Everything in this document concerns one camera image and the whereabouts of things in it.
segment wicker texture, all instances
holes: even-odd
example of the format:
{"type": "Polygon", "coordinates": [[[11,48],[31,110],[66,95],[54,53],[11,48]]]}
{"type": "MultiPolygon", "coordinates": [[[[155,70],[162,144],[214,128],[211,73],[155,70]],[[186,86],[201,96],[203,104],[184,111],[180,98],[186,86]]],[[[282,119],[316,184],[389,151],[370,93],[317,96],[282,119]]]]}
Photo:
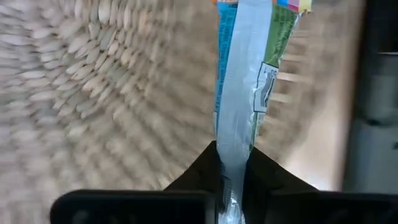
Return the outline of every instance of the wicker texture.
{"type": "MultiPolygon", "coordinates": [[[[322,39],[337,44],[328,30],[345,22],[345,4],[315,10],[288,46],[257,138],[274,159],[331,75],[313,59],[336,57],[322,39]]],[[[0,1],[0,223],[47,223],[73,189],[177,178],[214,138],[216,20],[210,0],[0,1]]]]}

